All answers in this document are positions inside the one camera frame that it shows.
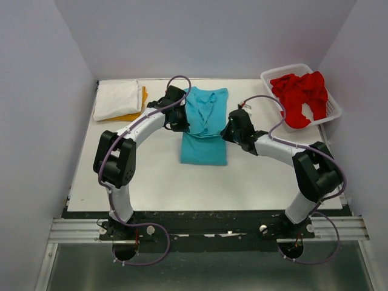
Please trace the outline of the teal t shirt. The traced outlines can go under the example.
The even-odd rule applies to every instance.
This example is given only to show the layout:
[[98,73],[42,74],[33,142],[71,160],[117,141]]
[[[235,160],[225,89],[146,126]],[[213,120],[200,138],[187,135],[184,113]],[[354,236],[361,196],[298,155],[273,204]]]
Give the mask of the teal t shirt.
[[189,131],[182,134],[180,163],[226,166],[227,147],[220,133],[226,126],[226,88],[203,90],[192,87],[185,110]]

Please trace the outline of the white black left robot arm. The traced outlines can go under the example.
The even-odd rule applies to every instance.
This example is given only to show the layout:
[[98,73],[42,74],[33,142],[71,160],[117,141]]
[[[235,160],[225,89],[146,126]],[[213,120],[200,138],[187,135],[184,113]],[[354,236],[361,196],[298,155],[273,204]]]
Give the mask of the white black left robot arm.
[[107,191],[110,217],[117,221],[113,231],[121,239],[129,239],[135,230],[129,221],[134,213],[129,183],[135,175],[137,148],[161,128],[173,132],[189,131],[183,104],[186,96],[186,91],[169,85],[165,95],[148,103],[140,117],[128,126],[116,132],[106,130],[100,136],[93,171]]

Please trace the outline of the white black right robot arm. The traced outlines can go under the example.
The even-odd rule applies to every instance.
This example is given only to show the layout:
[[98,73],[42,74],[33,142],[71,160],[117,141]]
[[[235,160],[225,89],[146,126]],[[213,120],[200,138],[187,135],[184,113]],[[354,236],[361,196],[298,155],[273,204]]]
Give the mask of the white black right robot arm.
[[264,156],[292,166],[299,192],[284,211],[279,222],[280,233],[288,238],[301,230],[301,224],[324,198],[339,186],[345,177],[323,142],[312,145],[294,144],[271,137],[263,130],[255,130],[249,114],[243,109],[229,113],[228,123],[221,132],[227,142],[238,144],[245,152]]

